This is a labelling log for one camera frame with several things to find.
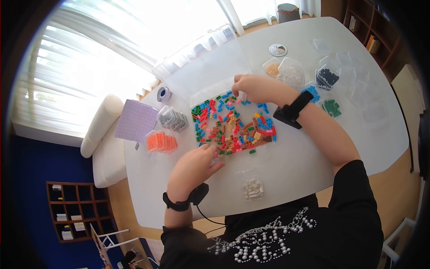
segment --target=checkered basket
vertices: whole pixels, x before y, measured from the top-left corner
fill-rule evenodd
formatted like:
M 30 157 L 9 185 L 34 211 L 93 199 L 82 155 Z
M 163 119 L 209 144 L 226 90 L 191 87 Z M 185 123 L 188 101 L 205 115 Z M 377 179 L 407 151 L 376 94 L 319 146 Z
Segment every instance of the checkered basket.
M 279 23 L 290 22 L 300 19 L 298 7 L 293 4 L 278 5 Z

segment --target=white sofa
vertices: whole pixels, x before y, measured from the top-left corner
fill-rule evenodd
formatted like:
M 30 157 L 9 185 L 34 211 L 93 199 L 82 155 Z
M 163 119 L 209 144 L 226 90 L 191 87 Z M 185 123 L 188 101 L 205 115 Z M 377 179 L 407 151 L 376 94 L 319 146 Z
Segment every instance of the white sofa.
M 124 140 L 115 137 L 124 104 L 108 95 L 98 108 L 82 141 L 81 155 L 92 156 L 92 173 L 97 188 L 109 187 L 127 177 Z

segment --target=floor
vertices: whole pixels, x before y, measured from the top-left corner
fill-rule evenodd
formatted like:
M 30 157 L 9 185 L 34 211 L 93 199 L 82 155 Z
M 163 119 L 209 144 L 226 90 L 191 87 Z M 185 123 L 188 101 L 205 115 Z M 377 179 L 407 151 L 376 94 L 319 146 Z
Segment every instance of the floor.
M 262 24 L 245 29 L 245 33 L 250 33 L 258 29 L 268 27 L 269 24 Z M 370 186 L 373 190 L 378 212 L 381 217 L 384 237 L 387 238 L 403 221 L 408 217 L 412 220 L 418 207 L 421 179 L 418 173 L 410 173 L 411 156 L 409 149 L 386 171 L 369 177 Z M 111 206 L 118 229 L 130 229 L 130 232 L 120 241 L 128 240 L 137 236 L 160 240 L 161 229 L 141 227 L 133 210 L 127 179 L 108 188 Z M 320 207 L 327 207 L 332 195 L 332 187 L 318 192 L 318 203 Z M 224 217 L 211 218 L 216 222 L 223 222 Z M 206 233 L 222 225 L 211 223 L 206 219 L 193 222 L 194 228 Z M 217 236 L 223 234 L 225 228 L 215 230 L 207 234 Z M 123 252 L 129 250 L 130 246 L 123 247 Z

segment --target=blue wall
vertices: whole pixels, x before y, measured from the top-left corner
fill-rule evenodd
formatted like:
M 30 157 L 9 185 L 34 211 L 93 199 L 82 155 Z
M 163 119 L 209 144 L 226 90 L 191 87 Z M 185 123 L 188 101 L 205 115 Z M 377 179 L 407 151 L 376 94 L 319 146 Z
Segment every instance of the blue wall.
M 50 269 L 103 268 L 92 240 L 60 244 L 50 216 L 46 181 L 93 182 L 92 159 L 80 149 L 19 136 L 11 137 L 11 186 L 25 233 L 38 256 Z M 123 258 L 119 247 L 109 250 L 116 263 Z

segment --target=grid paper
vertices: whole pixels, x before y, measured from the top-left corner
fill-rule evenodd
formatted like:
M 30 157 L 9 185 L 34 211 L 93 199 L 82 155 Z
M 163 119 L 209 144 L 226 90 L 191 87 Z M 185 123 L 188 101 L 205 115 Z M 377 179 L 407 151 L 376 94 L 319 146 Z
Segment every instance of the grid paper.
M 158 110 L 152 106 L 127 99 L 115 137 L 143 143 L 144 136 L 152 131 L 157 123 L 157 114 Z

